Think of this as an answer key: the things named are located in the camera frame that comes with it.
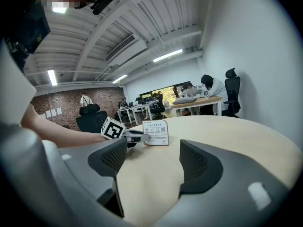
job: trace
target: ceiling light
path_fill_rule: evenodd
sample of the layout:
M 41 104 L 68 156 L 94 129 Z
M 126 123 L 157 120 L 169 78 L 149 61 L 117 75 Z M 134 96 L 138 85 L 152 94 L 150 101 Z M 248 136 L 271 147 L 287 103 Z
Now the ceiling light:
M 181 52 L 182 52 L 182 49 L 181 49 L 181 50 L 178 50 L 178 51 L 174 51 L 174 52 L 172 52 L 172 53 L 169 53 L 169 54 L 163 55 L 163 56 L 161 56 L 161 57 L 159 57 L 159 58 L 157 58 L 157 59 L 154 59 L 153 62 L 157 62 L 157 61 L 163 60 L 163 59 L 165 59 L 165 58 L 167 58 L 167 57 L 170 57 L 170 56 L 175 55 L 175 54 L 179 54 L 179 53 L 181 53 Z
M 66 8 L 53 8 L 53 11 L 57 13 L 65 13 Z
M 123 75 L 122 77 L 120 77 L 120 78 L 118 78 L 117 80 L 113 81 L 113 83 L 116 83 L 116 82 L 120 81 L 121 79 L 123 79 L 123 78 L 125 78 L 125 77 L 127 77 L 127 75 Z
M 55 71 L 54 70 L 48 70 L 47 71 L 49 79 L 51 80 L 51 83 L 53 86 L 57 86 L 57 81 L 56 81 L 56 76 L 55 76 Z

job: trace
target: red brick wall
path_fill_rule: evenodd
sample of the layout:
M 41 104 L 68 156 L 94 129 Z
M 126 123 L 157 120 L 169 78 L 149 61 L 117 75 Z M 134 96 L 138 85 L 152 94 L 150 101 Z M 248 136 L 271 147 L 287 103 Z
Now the red brick wall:
M 80 131 L 76 118 L 79 117 L 80 99 L 83 92 L 91 98 L 94 104 L 98 104 L 102 111 L 106 111 L 111 118 L 114 118 L 118 110 L 118 102 L 121 102 L 124 97 L 122 88 L 90 88 L 36 96 L 33 98 L 32 104 L 38 114 L 61 107 L 62 114 L 48 118 L 48 120 L 61 126 L 68 125 L 70 129 Z

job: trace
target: white desk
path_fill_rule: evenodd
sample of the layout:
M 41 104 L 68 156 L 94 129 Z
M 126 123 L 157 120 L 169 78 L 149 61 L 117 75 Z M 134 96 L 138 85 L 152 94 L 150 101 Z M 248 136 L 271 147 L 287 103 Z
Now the white desk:
M 128 108 L 123 108 L 123 109 L 119 109 L 117 112 L 118 112 L 118 115 L 119 115 L 119 119 L 120 119 L 120 122 L 122 122 L 122 119 L 121 119 L 121 112 L 122 111 L 127 111 L 127 115 L 128 115 L 128 119 L 129 119 L 129 122 L 132 123 L 132 118 L 131 118 L 131 115 L 129 114 L 129 110 L 132 109 L 132 107 L 128 107 Z
M 193 140 L 247 155 L 291 188 L 303 154 L 287 137 L 264 125 L 231 117 L 187 116 L 165 119 L 169 146 L 137 144 L 127 152 L 118 175 L 124 220 L 150 226 L 178 201 L 183 183 L 180 139 Z
M 222 98 L 219 96 L 211 96 L 208 99 L 201 97 L 192 103 L 176 104 L 176 105 L 173 104 L 170 107 L 173 109 L 174 117 L 177 117 L 177 110 L 180 110 L 180 115 L 182 116 L 181 109 L 183 109 L 183 108 L 188 108 L 191 112 L 191 115 L 194 115 L 193 110 L 191 108 L 205 106 L 205 105 L 211 105 L 211 104 L 217 104 L 217 110 L 218 110 L 217 115 L 221 116 L 222 115 L 221 100 L 222 100 Z
M 147 104 L 142 104 L 142 105 L 134 106 L 134 107 L 131 108 L 131 110 L 133 111 L 134 120 L 136 121 L 136 124 L 137 124 L 137 125 L 138 125 L 138 121 L 137 121 L 137 117 L 136 117 L 136 114 L 135 114 L 134 110 L 135 110 L 135 109 L 139 109 L 139 108 L 142 109 L 142 108 L 147 107 L 148 115 L 149 115 L 149 117 L 150 117 L 149 120 L 152 120 L 152 114 L 151 114 L 150 106 L 152 106 L 152 105 L 154 105 L 154 104 L 156 104 L 156 103 L 158 103 L 158 102 L 159 102 L 159 100 L 156 100 L 156 101 L 149 102 L 149 103 L 147 103 Z

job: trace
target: white cube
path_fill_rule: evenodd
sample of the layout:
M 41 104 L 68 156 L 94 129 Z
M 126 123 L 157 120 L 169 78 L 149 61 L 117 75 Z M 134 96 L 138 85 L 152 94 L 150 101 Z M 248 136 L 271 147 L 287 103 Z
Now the white cube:
M 102 128 L 101 135 L 107 139 L 121 138 L 125 131 L 125 126 L 117 120 L 107 117 Z

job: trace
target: air conditioner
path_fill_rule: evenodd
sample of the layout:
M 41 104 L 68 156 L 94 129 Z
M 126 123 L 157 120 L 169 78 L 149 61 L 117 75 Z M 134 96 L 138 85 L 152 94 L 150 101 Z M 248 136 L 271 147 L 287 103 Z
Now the air conditioner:
M 109 66 L 121 65 L 146 48 L 147 46 L 143 39 L 138 35 L 131 35 L 113 49 L 104 60 Z

